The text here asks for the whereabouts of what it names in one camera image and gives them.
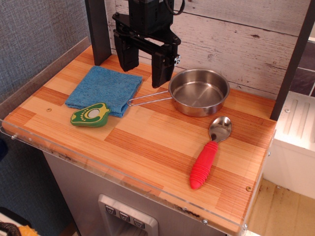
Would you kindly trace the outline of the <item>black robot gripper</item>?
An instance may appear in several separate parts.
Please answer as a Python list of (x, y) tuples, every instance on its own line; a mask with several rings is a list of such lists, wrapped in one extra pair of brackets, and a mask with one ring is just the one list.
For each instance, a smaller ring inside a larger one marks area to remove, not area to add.
[(173, 0), (130, 0), (128, 14), (116, 12), (114, 42), (124, 72), (139, 65), (139, 51), (152, 55), (152, 87), (170, 81), (180, 62), (177, 47), (181, 40), (170, 26), (182, 10), (174, 9)]

